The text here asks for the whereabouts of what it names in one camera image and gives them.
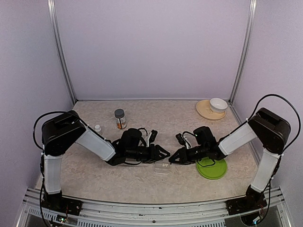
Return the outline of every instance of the green plate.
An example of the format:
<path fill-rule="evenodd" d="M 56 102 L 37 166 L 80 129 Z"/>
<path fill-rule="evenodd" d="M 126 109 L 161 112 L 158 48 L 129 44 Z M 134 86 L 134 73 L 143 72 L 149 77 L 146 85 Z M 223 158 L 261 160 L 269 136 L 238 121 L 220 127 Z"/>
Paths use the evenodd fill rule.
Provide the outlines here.
<path fill-rule="evenodd" d="M 223 177 L 227 171 L 227 164 L 224 159 L 220 161 L 215 161 L 213 166 L 208 166 L 213 164 L 213 160 L 205 157 L 201 161 L 196 162 L 198 172 L 205 178 L 210 180 L 217 180 Z"/>

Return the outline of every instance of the gray bottle lid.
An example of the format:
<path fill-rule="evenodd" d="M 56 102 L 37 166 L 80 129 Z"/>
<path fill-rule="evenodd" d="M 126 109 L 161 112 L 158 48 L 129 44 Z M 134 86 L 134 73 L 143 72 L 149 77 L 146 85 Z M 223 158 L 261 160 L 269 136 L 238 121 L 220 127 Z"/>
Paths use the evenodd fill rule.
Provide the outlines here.
<path fill-rule="evenodd" d="M 122 118 L 124 116 L 125 116 L 125 114 L 124 114 L 124 110 L 123 109 L 117 109 L 117 110 L 115 110 L 115 117 L 116 118 Z"/>

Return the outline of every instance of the bowl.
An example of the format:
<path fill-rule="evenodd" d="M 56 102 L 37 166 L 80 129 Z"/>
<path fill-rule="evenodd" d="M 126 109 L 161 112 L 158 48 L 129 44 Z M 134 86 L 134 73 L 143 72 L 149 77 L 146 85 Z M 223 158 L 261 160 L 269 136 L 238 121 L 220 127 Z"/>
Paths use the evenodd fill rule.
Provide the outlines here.
<path fill-rule="evenodd" d="M 220 98 L 212 98 L 210 100 L 210 108 L 215 113 L 223 113 L 226 111 L 228 105 L 223 99 Z"/>

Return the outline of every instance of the marble patterned surface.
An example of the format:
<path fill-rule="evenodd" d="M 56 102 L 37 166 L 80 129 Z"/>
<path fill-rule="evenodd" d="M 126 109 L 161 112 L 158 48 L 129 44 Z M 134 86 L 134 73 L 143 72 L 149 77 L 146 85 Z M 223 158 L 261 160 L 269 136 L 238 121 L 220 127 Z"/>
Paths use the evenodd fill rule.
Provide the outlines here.
<path fill-rule="evenodd" d="M 154 143 L 173 154 L 181 147 L 175 138 L 180 132 L 193 131 L 205 125 L 211 128 L 218 140 L 238 126 L 229 109 L 223 119 L 210 121 L 197 113 L 196 103 L 92 101 L 78 102 L 74 110 L 90 126 L 101 125 L 103 136 L 114 141 L 123 133 L 116 127 L 114 111 L 122 108 L 127 118 L 126 130 L 140 127 L 148 131 L 157 130 Z M 194 138 L 188 139 L 196 146 Z M 208 180 L 198 173 L 194 164 L 172 164 L 167 174 L 156 173 L 155 164 L 110 166 L 74 144 L 62 161 L 62 191 L 65 195 L 85 199 L 128 203 L 182 203 L 244 195 L 257 171 L 250 148 L 245 145 L 225 160 L 228 165 L 226 175 L 219 180 Z"/>

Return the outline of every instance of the beige plate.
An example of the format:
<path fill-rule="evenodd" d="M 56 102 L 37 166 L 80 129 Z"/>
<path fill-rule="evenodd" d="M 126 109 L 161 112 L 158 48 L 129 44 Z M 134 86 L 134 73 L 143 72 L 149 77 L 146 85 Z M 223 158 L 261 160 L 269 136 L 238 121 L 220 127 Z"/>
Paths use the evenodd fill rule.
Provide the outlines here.
<path fill-rule="evenodd" d="M 223 113 L 220 113 L 220 114 L 212 111 L 212 109 L 210 108 L 209 100 L 202 100 L 202 101 L 198 102 L 196 105 L 196 109 L 202 117 L 204 117 L 208 120 L 213 120 L 213 121 L 219 120 L 219 119 L 222 119 L 226 115 L 226 111 L 224 111 Z"/>

